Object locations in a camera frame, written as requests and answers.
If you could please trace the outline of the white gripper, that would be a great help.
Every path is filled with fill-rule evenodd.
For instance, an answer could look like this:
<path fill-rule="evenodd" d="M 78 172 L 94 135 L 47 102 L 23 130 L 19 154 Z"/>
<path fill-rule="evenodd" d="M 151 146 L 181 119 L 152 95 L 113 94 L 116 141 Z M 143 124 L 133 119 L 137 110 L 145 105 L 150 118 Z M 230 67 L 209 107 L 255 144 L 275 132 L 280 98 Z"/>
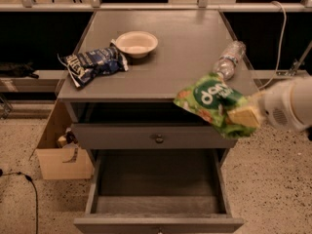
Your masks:
<path fill-rule="evenodd" d="M 292 109 L 293 87 L 293 80 L 276 83 L 263 94 L 248 97 L 245 104 L 229 110 L 227 115 L 232 123 L 249 128 L 259 128 L 266 117 L 276 129 L 301 131 L 302 123 Z"/>

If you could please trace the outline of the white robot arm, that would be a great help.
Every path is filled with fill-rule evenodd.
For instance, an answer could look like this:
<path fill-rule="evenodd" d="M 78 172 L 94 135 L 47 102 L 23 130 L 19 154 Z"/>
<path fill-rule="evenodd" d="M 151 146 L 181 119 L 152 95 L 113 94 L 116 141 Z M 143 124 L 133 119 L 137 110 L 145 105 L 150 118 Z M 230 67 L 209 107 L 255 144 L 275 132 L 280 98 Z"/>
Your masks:
<path fill-rule="evenodd" d="M 312 77 L 282 80 L 253 94 L 248 102 L 231 109 L 232 123 L 258 128 L 263 122 L 278 130 L 302 132 L 312 126 Z"/>

